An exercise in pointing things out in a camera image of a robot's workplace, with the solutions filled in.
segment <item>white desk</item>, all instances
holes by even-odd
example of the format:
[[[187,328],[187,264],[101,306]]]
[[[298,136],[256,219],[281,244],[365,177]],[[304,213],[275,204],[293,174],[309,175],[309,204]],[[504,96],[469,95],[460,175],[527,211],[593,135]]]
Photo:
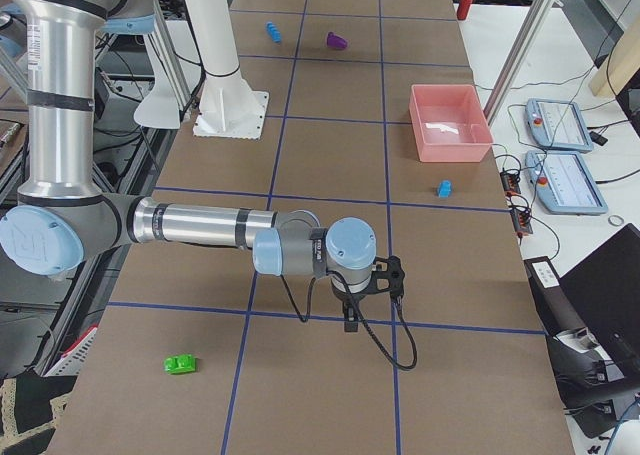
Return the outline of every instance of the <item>white desk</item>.
[[[469,17],[461,22],[462,35],[467,47],[471,67],[474,70],[476,84],[493,87],[511,45],[526,16],[526,8],[474,5]],[[538,35],[520,73],[515,87],[531,82],[563,82],[569,78],[584,74],[593,66],[587,51],[571,27],[561,9],[552,9],[545,25]],[[518,142],[516,132],[507,113],[507,106],[524,104],[529,98],[553,98],[571,100],[579,90],[575,101],[581,108],[599,105],[609,99],[594,97],[588,83],[595,68],[586,80],[579,78],[563,85],[538,85],[511,90],[507,101],[492,128],[496,143],[504,145],[508,153],[523,162],[524,154],[530,147]],[[478,88],[481,103],[489,97],[489,91]],[[525,128],[523,107],[512,107],[521,140],[533,143]],[[624,120],[626,117],[616,102],[584,112],[588,126]],[[610,179],[627,174],[640,167],[640,139],[630,124],[610,127],[605,136],[609,139],[604,147],[597,146],[584,156],[594,179]],[[501,147],[495,147],[496,155],[504,153]],[[501,166],[504,158],[499,159]],[[508,167],[515,162],[507,160]],[[569,271],[591,251],[607,240],[619,228],[608,222],[609,215],[621,216],[625,223],[632,222],[640,226],[640,174],[629,179],[600,185],[600,190],[608,206],[609,213],[600,216],[551,215],[539,201],[533,206],[533,215],[549,224],[557,232],[561,248],[553,264],[561,275]],[[531,185],[521,182],[523,195],[531,201]],[[534,234],[522,241],[523,259],[536,256],[552,256],[556,250],[553,235],[544,226],[533,222]],[[606,442],[591,441],[584,437],[572,419],[568,419],[576,453],[584,454],[592,445],[602,445],[604,453]],[[620,430],[612,455],[637,455],[640,447],[640,422],[627,422]]]

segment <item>blue toy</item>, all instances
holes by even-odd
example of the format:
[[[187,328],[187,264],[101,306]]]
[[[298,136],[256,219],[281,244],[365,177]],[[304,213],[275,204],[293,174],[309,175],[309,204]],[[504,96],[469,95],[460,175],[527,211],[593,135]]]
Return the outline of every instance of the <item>blue toy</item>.
[[[451,195],[452,189],[453,187],[451,186],[451,181],[443,180],[442,182],[440,182],[440,185],[438,186],[438,197],[447,198],[449,195]]]
[[[267,33],[271,37],[271,40],[273,40],[275,43],[280,43],[282,41],[282,35],[280,35],[280,30],[278,30],[278,27],[276,27],[275,23],[267,22],[266,28]]]

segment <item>pink plastic container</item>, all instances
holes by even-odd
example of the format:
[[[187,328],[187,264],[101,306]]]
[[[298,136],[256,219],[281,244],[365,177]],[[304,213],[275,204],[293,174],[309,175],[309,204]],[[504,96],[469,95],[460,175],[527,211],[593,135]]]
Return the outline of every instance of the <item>pink plastic container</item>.
[[[409,111],[421,162],[479,162],[493,143],[473,85],[412,85]]]

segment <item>green block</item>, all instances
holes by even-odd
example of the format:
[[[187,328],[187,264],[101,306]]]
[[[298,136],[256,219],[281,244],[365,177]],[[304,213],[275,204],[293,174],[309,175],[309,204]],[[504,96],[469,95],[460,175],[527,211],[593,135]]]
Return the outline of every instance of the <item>green block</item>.
[[[164,371],[172,375],[195,372],[196,359],[190,353],[166,358],[164,361]]]

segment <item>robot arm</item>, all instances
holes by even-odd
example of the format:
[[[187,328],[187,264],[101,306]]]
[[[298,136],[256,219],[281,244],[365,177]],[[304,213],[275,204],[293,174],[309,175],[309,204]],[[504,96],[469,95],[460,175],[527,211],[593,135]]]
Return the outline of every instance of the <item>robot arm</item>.
[[[256,270],[332,277],[357,327],[367,293],[402,296],[397,258],[376,259],[373,230],[347,218],[328,229],[308,212],[157,203],[103,194],[92,181],[94,41],[98,29],[153,30],[153,0],[15,0],[28,21],[30,175],[0,220],[0,244],[25,270],[52,275],[110,248],[155,240],[252,249]],[[377,268],[386,262],[387,270]],[[378,282],[388,286],[380,288]]]

